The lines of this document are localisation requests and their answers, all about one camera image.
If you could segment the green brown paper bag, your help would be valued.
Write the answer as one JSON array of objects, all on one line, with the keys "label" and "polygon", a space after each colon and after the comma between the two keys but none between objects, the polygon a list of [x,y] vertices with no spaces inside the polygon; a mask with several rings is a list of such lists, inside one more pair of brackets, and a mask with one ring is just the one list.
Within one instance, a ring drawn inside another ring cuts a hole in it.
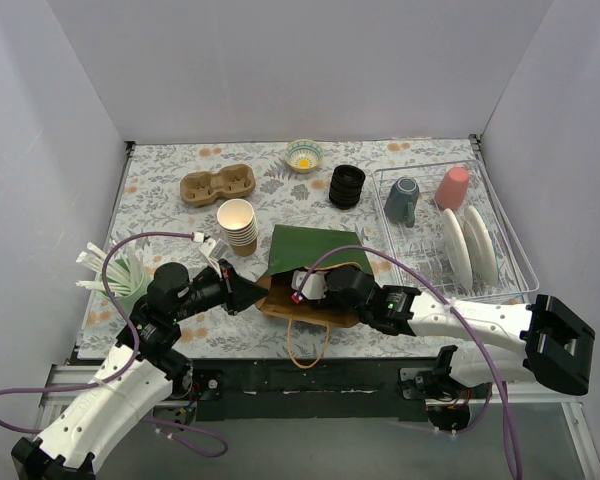
[{"label": "green brown paper bag", "polygon": [[[266,272],[257,284],[269,290],[267,297],[256,303],[263,314],[287,322],[286,351],[299,369],[315,367],[324,355],[334,329],[348,329],[359,324],[353,308],[326,298],[320,301],[292,300],[293,272],[311,274],[324,271],[326,275],[338,267],[355,267],[373,274],[361,242],[354,232],[277,225],[274,227]],[[326,331],[321,351],[309,364],[300,363],[293,355],[292,330],[296,323],[323,327]]]}]

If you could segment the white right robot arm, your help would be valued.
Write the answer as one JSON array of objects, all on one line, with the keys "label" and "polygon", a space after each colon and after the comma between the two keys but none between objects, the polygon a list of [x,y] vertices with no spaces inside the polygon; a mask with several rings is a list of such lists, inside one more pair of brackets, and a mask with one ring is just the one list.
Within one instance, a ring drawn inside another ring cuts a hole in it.
[{"label": "white right robot arm", "polygon": [[536,380],[571,396],[589,391],[595,332],[554,296],[515,305],[442,302],[414,287],[379,286],[352,266],[328,273],[326,291],[386,335],[469,341],[466,348],[443,348],[438,355],[432,383],[444,397],[488,382],[492,367],[505,382]]}]

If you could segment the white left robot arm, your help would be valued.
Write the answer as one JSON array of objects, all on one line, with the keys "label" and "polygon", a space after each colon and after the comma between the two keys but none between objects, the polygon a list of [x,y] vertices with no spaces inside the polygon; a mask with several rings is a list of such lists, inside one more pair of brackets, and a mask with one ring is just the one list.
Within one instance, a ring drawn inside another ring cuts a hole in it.
[{"label": "white left robot arm", "polygon": [[166,398],[185,398],[192,365],[175,350],[180,321],[215,307],[235,315],[268,294],[221,260],[191,277],[185,266],[161,265],[136,301],[100,369],[64,412],[11,451],[21,479],[93,479],[116,445]]}]

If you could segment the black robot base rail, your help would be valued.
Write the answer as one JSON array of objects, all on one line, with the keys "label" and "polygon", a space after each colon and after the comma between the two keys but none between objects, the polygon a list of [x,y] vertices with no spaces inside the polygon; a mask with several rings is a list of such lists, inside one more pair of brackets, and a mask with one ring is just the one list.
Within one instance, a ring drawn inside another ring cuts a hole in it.
[{"label": "black robot base rail", "polygon": [[151,411],[177,424],[246,419],[390,418],[427,420],[411,379],[433,357],[336,358],[301,370],[282,359],[193,362],[193,391]]}]

